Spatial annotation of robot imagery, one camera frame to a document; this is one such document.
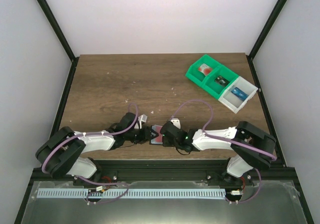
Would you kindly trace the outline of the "red credit card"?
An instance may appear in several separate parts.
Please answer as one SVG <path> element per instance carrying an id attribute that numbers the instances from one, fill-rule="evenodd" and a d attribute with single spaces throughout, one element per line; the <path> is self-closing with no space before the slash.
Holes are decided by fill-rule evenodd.
<path id="1" fill-rule="evenodd" d="M 163 139 L 162 139 L 163 136 L 160 133 L 161 128 L 162 128 L 162 126 L 160 126 L 160 125 L 153 125 L 152 126 L 152 130 L 154 132 L 156 132 L 156 137 L 150 141 L 151 144 L 153 144 L 153 145 L 162 145 L 163 144 Z"/>

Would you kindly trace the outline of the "black leather card holder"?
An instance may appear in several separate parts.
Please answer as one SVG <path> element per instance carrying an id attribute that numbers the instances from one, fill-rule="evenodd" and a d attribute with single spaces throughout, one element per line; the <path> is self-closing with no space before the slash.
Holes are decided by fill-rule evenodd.
<path id="1" fill-rule="evenodd" d="M 150 145 L 163 145 L 163 136 L 160 133 L 161 128 L 161 125 L 153 125 L 151 127 L 152 139 L 149 141 Z"/>

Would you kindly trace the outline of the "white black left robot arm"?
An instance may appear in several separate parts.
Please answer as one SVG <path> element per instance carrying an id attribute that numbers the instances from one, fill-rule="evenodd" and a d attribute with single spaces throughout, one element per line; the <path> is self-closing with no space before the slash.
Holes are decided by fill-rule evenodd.
<path id="1" fill-rule="evenodd" d="M 79 176 L 93 182 L 100 181 L 102 168 L 91 157 L 81 155 L 93 151 L 110 151 L 132 144 L 153 142 L 159 134 L 154 126 L 146 126 L 146 115 L 126 113 L 119 123 L 100 132 L 77 132 L 66 126 L 56 132 L 35 153 L 44 173 L 54 179 L 66 175 Z"/>

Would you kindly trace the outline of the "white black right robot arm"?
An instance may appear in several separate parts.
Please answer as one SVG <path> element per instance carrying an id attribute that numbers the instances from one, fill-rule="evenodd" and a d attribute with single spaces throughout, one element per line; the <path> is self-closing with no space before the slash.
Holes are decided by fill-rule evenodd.
<path id="1" fill-rule="evenodd" d="M 269 169 L 277 159 L 274 155 L 275 138 L 249 122 L 241 121 L 236 127 L 222 130 L 202 128 L 184 131 L 176 124 L 177 121 L 168 121 L 155 129 L 161 145 L 187 154 L 209 149 L 232 150 L 236 156 L 230 158 L 226 165 L 225 172 L 229 176 L 240 178 L 252 169 Z"/>

